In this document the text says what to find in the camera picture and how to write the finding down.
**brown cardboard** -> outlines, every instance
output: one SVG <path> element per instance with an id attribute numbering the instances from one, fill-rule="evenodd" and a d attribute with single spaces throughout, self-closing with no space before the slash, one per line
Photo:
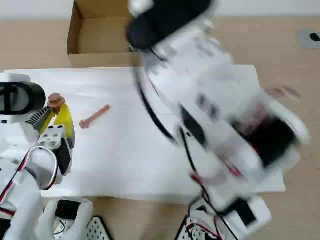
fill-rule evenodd
<path id="1" fill-rule="evenodd" d="M 75 0 L 67 39 L 72 66 L 129 67 L 126 27 L 131 15 L 127 0 Z"/>

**perforated metal plate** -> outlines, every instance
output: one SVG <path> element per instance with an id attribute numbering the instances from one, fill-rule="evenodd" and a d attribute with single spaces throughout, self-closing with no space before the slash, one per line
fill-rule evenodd
<path id="1" fill-rule="evenodd" d="M 59 233 L 54 235 L 56 240 L 60 240 L 64 234 L 68 232 L 71 226 L 74 224 L 74 221 L 62 221 L 64 226 L 60 223 L 58 227 L 55 229 L 55 233 Z M 94 216 L 91 222 L 88 224 L 86 228 L 86 239 L 87 240 L 113 240 L 102 217 Z"/>
<path id="2" fill-rule="evenodd" d="M 61 239 L 64 236 L 64 234 L 66 234 L 69 231 L 69 229 L 72 227 L 72 225 L 74 224 L 75 221 L 64 221 L 63 220 L 62 222 L 65 225 L 65 227 L 62 223 L 60 223 L 54 231 L 54 238 L 56 240 Z"/>
<path id="3" fill-rule="evenodd" d="M 86 228 L 88 240 L 112 240 L 111 235 L 101 216 L 94 216 Z"/>
<path id="4" fill-rule="evenodd" d="M 180 230 L 175 238 L 175 240 L 215 240 L 217 239 L 212 234 L 203 231 L 200 227 L 194 226 L 193 228 L 187 230 L 187 226 L 192 224 L 193 221 L 189 217 L 185 217 Z"/>

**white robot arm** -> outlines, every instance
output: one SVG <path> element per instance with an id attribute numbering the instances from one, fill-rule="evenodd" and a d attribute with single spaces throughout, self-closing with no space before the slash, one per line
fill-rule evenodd
<path id="1" fill-rule="evenodd" d="M 245 239 L 262 228 L 271 213 L 255 190 L 272 174 L 294 166 L 298 149 L 309 139 L 303 122 L 277 101 L 281 96 L 297 97 L 293 90 L 263 90 L 237 77 L 232 57 L 211 37 L 215 3 L 154 1 L 127 28 L 147 80 L 180 120 L 178 134 L 159 121 L 147 99 L 144 78 L 134 68 L 142 101 L 159 130 L 185 147 L 191 176 L 202 189 L 177 239 L 183 239 L 188 226 L 201 225 L 212 238 L 223 240 Z M 218 159 L 211 174 L 197 168 L 187 135 L 210 158 Z"/>
<path id="2" fill-rule="evenodd" d="M 86 239 L 90 201 L 53 200 L 43 213 L 41 190 L 70 172 L 74 146 L 67 105 L 50 124 L 55 109 L 45 102 L 44 90 L 29 76 L 0 73 L 0 239 L 54 240 L 62 220 L 72 220 L 63 239 Z"/>

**red wire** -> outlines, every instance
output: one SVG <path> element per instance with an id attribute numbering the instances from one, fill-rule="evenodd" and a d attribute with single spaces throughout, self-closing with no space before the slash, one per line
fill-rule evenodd
<path id="1" fill-rule="evenodd" d="M 193 227 L 194 225 L 197 225 L 197 226 L 199 226 L 200 228 L 204 229 L 206 232 L 211 233 L 214 237 L 216 237 L 216 238 L 218 238 L 218 239 L 220 239 L 220 240 L 222 239 L 221 236 L 215 234 L 215 233 L 214 233 L 213 231 L 211 231 L 209 228 L 207 228 L 207 227 L 205 227 L 205 226 L 203 226 L 203 225 L 201 225 L 201 224 L 199 224 L 199 223 L 191 223 L 191 224 L 189 224 L 189 225 L 186 226 L 186 227 L 189 228 L 190 226 Z"/>
<path id="2" fill-rule="evenodd" d="M 220 234 L 220 231 L 219 231 L 219 229 L 218 229 L 218 227 L 217 227 L 217 216 L 214 216 L 214 217 L 213 217 L 213 223 L 214 223 L 214 226 L 215 226 L 215 229 L 216 229 L 216 233 L 218 234 L 218 237 L 219 237 L 220 239 L 222 239 L 221 234 Z"/>
<path id="3" fill-rule="evenodd" d="M 8 185 L 8 187 L 6 187 L 4 189 L 4 191 L 2 192 L 1 196 L 0 196 L 0 203 L 2 202 L 2 200 L 5 198 L 5 195 L 7 194 L 8 190 L 11 188 L 13 182 L 11 181 Z"/>
<path id="4" fill-rule="evenodd" d="M 7 185 L 7 187 L 6 187 L 6 188 L 3 190 L 3 192 L 1 193 L 1 195 L 0 195 L 0 204 L 2 203 L 2 201 L 3 201 L 3 199 L 5 198 L 7 192 L 9 191 L 9 189 L 11 188 L 15 176 L 16 176 L 17 173 L 20 172 L 20 171 L 23 169 L 23 167 L 25 166 L 26 161 L 27 161 L 27 158 L 28 158 L 28 154 L 29 154 L 29 151 L 28 151 L 28 152 L 26 153 L 26 155 L 24 156 L 23 161 L 20 163 L 18 169 L 16 170 L 15 174 L 13 175 L 13 178 L 10 180 L 10 183 Z"/>
<path id="5" fill-rule="evenodd" d="M 5 213 L 7 215 L 10 215 L 11 217 L 13 217 L 15 215 L 15 212 L 9 211 L 9 210 L 4 209 L 2 207 L 0 207 L 0 212 Z"/>

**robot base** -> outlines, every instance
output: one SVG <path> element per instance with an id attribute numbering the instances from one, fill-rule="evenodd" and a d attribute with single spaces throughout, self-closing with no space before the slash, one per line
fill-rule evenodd
<path id="1" fill-rule="evenodd" d="M 70 226 L 74 221 L 62 221 L 55 229 L 54 238 L 59 240 L 63 238 L 65 234 L 67 234 Z M 91 222 L 88 224 L 86 228 L 86 238 L 87 240 L 113 240 L 111 234 L 109 233 L 107 226 L 101 216 L 94 216 Z"/>

